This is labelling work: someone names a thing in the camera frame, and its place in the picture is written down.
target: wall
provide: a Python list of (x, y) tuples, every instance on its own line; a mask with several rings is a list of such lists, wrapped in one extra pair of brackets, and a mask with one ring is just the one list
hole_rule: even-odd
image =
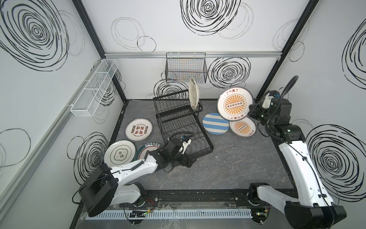
[(0, 198), (99, 59), (71, 1), (1, 1), (1, 13)]
[(291, 120), (307, 136), (311, 159), (335, 204), (347, 212), (333, 229), (366, 223), (365, 9), (361, 0), (320, 1), (301, 44), (303, 56), (295, 61), (300, 55), (292, 50), (270, 86), (278, 89), (299, 76), (289, 94)]
[[(89, 0), (83, 4), (106, 52), (207, 52), (281, 51), (307, 2)], [(299, 41), (306, 37), (309, 26)], [(275, 61), (208, 58), (208, 78), (205, 84), (197, 81), (200, 98), (216, 99), (232, 86), (245, 87), (255, 97)], [(156, 88), (162, 84), (169, 92), (185, 89), (191, 77), (186, 81), (176, 77), (179, 82), (174, 83), (160, 81), (165, 78), (165, 59), (124, 59), (120, 63), (128, 99), (161, 95)]]
[[(99, 59), (72, 1), (1, 1), (1, 12), (15, 3), (26, 4), (16, 7), (14, 15), (29, 22), (32, 32), (12, 46), (10, 25), (6, 18), (0, 20), (0, 194)], [(36, 15), (54, 24), (31, 19)], [(20, 31), (12, 32), (21, 37)], [(71, 197), (102, 163), (122, 105), (111, 84), (94, 117), (70, 117), (1, 229), (70, 226), (77, 208)]]

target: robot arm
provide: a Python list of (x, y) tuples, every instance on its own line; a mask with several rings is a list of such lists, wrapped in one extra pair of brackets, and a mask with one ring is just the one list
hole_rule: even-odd
[(264, 201), (271, 204), (285, 214), (295, 229), (328, 228), (347, 215), (342, 206), (334, 204), (323, 186), (300, 127), (289, 123), (291, 103), (283, 96), (297, 78), (291, 79), (281, 95), (277, 91), (267, 92), (257, 104), (250, 107), (249, 115), (265, 126), (276, 149), (286, 159), (296, 183), (298, 198), (285, 195), (266, 183), (252, 183), (249, 199), (251, 203)]
[(108, 167), (101, 164), (79, 189), (80, 196), (90, 217), (96, 216), (108, 206), (119, 203), (143, 204), (146, 191), (140, 183), (125, 185), (130, 181), (179, 163), (191, 167), (196, 159), (185, 154), (191, 143), (189, 137), (172, 138), (157, 150), (147, 152), (143, 159), (126, 165)]

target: white plate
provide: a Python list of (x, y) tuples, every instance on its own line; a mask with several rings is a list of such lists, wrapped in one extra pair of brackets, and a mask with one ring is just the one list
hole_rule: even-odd
[(234, 134), (241, 137), (250, 137), (257, 131), (255, 123), (249, 117), (245, 117), (239, 121), (230, 122), (230, 129)]
[(221, 117), (229, 121), (245, 118), (249, 112), (249, 105), (253, 104), (251, 93), (240, 87), (224, 91), (217, 100), (217, 110)]
[(189, 85), (188, 85), (188, 97), (189, 102), (191, 103), (191, 107), (193, 109), (196, 109), (199, 101), (199, 89), (197, 87), (196, 81), (193, 77), (189, 79)]
[(130, 163), (135, 158), (135, 145), (127, 140), (113, 143), (104, 154), (104, 163), (109, 167)]
[(153, 131), (151, 122), (144, 118), (138, 118), (130, 122), (126, 127), (126, 136), (131, 141), (142, 141)]

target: plate with orange sunburst design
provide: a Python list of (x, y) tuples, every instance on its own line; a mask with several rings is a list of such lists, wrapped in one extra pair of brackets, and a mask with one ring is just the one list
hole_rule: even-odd
[(217, 110), (224, 119), (237, 121), (246, 117), (251, 104), (253, 104), (251, 93), (245, 88), (234, 87), (220, 95), (217, 100)]
[(249, 117), (245, 117), (239, 121), (230, 122), (229, 125), (231, 131), (241, 137), (250, 137), (254, 135), (257, 130), (255, 123)]

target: black wire basket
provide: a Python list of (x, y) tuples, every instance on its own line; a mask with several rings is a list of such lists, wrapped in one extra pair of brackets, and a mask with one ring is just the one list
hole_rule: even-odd
[[(201, 101), (196, 109), (192, 109), (189, 99), (170, 99), (171, 97), (188, 98), (188, 90), (153, 98), (156, 119), (164, 142), (166, 143), (174, 133), (192, 132), (194, 136), (190, 137), (192, 142), (187, 147), (186, 153), (195, 158), (211, 153), (213, 144), (196, 115), (203, 110)], [(181, 138), (184, 135), (187, 134), (178, 134), (175, 137)]]
[[(192, 56), (191, 58), (184, 58), (185, 55)], [(188, 83), (189, 79), (193, 77), (196, 83), (206, 83), (208, 70), (205, 57), (205, 53), (167, 53), (166, 82), (178, 80)]]

